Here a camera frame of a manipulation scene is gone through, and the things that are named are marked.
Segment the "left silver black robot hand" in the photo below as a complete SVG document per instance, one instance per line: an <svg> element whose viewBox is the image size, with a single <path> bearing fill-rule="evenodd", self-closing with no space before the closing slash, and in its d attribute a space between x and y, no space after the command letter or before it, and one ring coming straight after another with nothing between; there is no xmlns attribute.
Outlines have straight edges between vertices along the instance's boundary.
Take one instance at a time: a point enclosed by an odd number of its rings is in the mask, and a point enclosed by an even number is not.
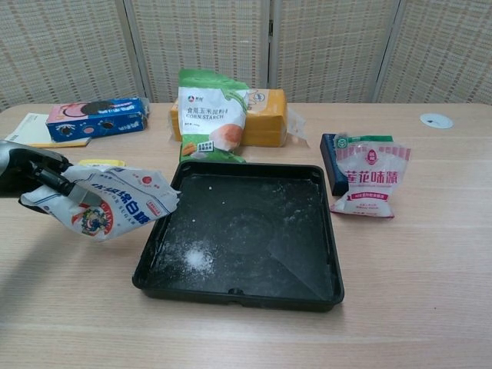
<svg viewBox="0 0 492 369"><path fill-rule="evenodd" d="M71 199L85 191L63 173L71 166L57 152L1 140L1 198L19 198L42 185Z"/></svg>

